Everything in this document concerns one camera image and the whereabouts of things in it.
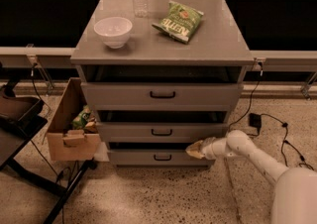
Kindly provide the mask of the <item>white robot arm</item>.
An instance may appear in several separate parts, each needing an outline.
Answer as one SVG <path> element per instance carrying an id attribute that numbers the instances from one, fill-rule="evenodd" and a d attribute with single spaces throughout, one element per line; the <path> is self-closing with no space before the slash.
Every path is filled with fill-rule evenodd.
<path id="1" fill-rule="evenodd" d="M 206 138 L 186 148 L 196 159 L 244 157 L 274 186 L 270 224 L 317 224 L 317 172 L 288 168 L 233 130 L 223 138 Z"/>

